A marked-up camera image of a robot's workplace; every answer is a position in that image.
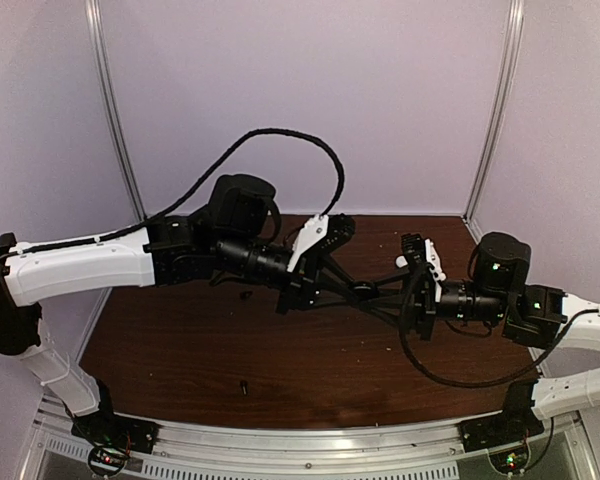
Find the black round cap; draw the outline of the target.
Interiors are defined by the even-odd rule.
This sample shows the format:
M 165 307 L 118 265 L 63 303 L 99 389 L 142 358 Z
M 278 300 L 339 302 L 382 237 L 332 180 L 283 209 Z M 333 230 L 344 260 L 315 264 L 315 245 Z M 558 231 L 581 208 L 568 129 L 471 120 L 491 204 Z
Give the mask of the black round cap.
M 373 282 L 358 281 L 351 284 L 351 291 L 361 300 L 366 301 L 377 296 L 377 287 Z

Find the white earbud charging case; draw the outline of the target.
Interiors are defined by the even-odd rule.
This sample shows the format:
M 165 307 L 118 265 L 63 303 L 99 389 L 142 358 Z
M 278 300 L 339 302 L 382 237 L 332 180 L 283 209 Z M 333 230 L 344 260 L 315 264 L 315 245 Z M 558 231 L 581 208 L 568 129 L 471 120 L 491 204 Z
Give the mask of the white earbud charging case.
M 403 268 L 408 265 L 408 262 L 404 256 L 397 257 L 395 263 L 398 268 Z

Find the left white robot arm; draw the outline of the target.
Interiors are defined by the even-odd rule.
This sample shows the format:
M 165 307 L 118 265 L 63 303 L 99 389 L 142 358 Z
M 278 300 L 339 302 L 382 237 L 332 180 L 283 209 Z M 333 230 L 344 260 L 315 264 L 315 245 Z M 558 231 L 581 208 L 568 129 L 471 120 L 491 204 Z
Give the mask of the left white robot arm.
M 15 356 L 59 397 L 103 444 L 117 442 L 124 424 L 112 413 L 102 383 L 74 366 L 41 325 L 41 301 L 119 286 L 171 286 L 235 275 L 280 293 L 279 312 L 311 308 L 322 269 L 355 231 L 344 214 L 311 217 L 289 247 L 262 231 L 277 221 L 275 188 L 263 179 L 219 177 L 209 201 L 187 216 L 164 216 L 125 234 L 50 244 L 0 236 L 0 354 Z

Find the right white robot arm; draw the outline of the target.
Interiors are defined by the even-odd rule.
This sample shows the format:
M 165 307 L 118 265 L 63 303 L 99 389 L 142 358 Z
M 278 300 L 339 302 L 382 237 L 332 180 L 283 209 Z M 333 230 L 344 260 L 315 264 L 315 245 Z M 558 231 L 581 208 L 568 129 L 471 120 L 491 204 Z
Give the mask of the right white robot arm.
M 400 289 L 386 290 L 382 282 L 360 286 L 360 307 L 394 323 L 410 363 L 436 383 L 463 389 L 507 385 L 503 412 L 493 419 L 499 440 L 515 440 L 531 424 L 567 412 L 600 406 L 600 367 L 569 376 L 525 380 L 526 368 L 501 379 L 462 382 L 429 371 L 408 346 L 416 332 L 430 339 L 435 321 L 453 320 L 501 327 L 504 338 L 540 350 L 542 363 L 557 348 L 583 348 L 600 352 L 600 304 L 561 289 L 530 285 L 531 248 L 515 237 L 491 232 L 472 251 L 464 280 L 444 274 L 438 253 L 429 239 L 405 235 L 402 256 L 396 260 L 394 281 Z

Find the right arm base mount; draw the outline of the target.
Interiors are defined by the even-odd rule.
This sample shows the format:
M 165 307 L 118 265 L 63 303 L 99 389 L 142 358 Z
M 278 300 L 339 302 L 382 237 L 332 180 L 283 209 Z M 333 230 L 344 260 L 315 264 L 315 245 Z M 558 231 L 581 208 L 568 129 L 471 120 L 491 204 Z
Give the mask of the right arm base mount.
M 499 413 L 460 422 L 458 429 L 464 451 L 521 442 L 529 435 L 543 433 L 543 421 L 532 411 L 535 405 L 532 394 L 537 383 L 538 379 L 513 382 L 507 389 Z

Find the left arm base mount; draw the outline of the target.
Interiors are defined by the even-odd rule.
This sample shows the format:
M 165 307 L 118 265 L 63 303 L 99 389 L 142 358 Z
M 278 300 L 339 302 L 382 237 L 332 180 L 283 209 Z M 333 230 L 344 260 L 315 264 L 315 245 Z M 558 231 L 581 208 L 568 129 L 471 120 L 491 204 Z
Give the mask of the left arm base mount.
M 71 414 L 74 436 L 84 438 L 93 445 L 151 454 L 159 433 L 159 425 L 153 421 L 118 415 L 108 387 L 96 380 L 100 401 L 95 412 L 76 416 Z

